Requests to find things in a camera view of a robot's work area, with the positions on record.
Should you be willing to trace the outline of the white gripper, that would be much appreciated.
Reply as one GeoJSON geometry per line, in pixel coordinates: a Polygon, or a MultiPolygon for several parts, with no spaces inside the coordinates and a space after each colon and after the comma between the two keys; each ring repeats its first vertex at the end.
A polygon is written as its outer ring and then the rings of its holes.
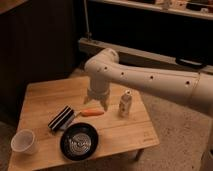
{"type": "Polygon", "coordinates": [[[107,99],[109,97],[109,94],[110,94],[109,89],[107,89],[106,91],[98,92],[91,88],[88,88],[87,96],[85,96],[83,104],[89,103],[92,99],[98,100],[98,101],[102,100],[101,105],[102,105],[104,111],[107,111],[108,107],[109,107],[109,99],[107,99]]]}

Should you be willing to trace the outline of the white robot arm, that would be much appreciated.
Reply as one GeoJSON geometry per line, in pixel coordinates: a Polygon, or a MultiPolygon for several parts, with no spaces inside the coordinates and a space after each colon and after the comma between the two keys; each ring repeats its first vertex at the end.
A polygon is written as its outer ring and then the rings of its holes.
{"type": "Polygon", "coordinates": [[[209,74],[122,65],[111,48],[91,57],[84,69],[89,76],[87,97],[101,101],[105,109],[110,84],[116,83],[213,117],[213,76],[209,74]]]}

